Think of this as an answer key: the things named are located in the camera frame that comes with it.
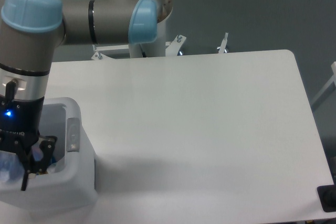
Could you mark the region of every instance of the white container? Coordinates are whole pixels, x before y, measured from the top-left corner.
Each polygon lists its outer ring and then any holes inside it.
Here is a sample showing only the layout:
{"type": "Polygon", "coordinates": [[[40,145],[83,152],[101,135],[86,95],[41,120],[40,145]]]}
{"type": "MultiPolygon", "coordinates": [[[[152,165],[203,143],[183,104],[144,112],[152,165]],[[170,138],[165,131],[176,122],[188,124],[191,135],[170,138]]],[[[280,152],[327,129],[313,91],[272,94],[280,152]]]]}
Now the white container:
{"type": "Polygon", "coordinates": [[[39,130],[41,135],[58,137],[54,151],[57,163],[48,169],[52,173],[29,179],[26,191],[21,191],[22,177],[7,179],[3,171],[0,201],[29,211],[96,202],[95,153],[81,125],[78,104],[71,98],[46,99],[39,130]]]}

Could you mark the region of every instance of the silver metal cylinder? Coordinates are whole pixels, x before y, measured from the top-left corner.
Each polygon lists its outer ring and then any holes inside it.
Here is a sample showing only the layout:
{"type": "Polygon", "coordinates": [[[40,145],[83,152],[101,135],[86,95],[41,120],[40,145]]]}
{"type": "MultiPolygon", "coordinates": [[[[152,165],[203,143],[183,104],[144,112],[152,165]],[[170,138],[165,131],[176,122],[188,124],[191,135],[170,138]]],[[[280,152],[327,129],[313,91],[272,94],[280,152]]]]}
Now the silver metal cylinder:
{"type": "Polygon", "coordinates": [[[0,95],[5,96],[6,85],[13,79],[17,81],[16,100],[37,100],[45,96],[48,77],[24,76],[0,69],[0,95]]]}

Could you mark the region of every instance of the white table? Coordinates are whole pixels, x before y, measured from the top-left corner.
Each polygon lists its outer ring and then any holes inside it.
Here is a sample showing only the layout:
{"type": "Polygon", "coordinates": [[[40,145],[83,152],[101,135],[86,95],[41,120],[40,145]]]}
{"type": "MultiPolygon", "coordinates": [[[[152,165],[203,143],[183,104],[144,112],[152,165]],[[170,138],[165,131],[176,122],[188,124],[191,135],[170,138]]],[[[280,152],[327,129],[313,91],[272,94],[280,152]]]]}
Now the white table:
{"type": "Polygon", "coordinates": [[[247,224],[336,217],[294,55],[286,50],[53,63],[99,156],[94,206],[1,223],[247,224]]]}

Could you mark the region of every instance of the blue led light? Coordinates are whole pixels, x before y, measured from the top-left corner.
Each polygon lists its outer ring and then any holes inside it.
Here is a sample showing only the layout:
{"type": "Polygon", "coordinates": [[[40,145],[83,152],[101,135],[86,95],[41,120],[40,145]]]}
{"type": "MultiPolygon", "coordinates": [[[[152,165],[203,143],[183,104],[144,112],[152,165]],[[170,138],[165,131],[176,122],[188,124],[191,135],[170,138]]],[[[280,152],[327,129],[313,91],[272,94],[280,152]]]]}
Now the blue led light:
{"type": "Polygon", "coordinates": [[[11,111],[6,111],[5,115],[8,116],[8,117],[11,117],[12,113],[11,113],[11,111]]]}

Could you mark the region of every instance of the gray floor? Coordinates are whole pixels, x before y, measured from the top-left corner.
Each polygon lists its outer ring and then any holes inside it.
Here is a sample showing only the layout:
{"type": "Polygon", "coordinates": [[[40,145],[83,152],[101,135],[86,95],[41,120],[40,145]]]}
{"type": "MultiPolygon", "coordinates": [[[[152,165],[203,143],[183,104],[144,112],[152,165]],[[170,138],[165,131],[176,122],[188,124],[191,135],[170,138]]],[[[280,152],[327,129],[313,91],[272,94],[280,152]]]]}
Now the gray floor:
{"type": "MultiPolygon", "coordinates": [[[[186,54],[214,53],[228,31],[231,52],[291,50],[309,99],[332,75],[336,0],[173,1],[168,39],[177,34],[187,36],[186,54]]],[[[56,50],[54,61],[88,60],[91,56],[91,46],[63,46],[56,50]]],[[[336,156],[336,93],[314,115],[327,155],[336,156]]]]}

